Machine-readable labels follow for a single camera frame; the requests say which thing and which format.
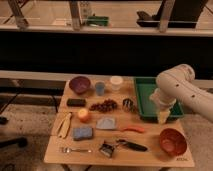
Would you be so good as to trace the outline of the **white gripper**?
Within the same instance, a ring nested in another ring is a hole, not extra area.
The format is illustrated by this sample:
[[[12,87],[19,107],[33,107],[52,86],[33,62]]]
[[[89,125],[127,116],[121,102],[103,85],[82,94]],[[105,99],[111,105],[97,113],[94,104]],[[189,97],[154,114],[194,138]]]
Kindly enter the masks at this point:
[[[156,88],[149,96],[149,99],[155,104],[158,111],[158,123],[165,124],[170,115],[170,109],[176,103],[176,99],[164,93],[160,88]]]

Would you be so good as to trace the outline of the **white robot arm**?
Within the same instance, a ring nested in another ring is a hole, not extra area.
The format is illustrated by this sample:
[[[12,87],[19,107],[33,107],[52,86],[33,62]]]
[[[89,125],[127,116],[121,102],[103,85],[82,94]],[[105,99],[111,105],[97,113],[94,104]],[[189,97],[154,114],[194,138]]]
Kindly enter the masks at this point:
[[[158,122],[166,122],[176,101],[183,102],[194,112],[213,123],[213,94],[195,85],[195,71],[188,64],[180,64],[159,73],[156,77],[157,88],[150,95],[156,106]]]

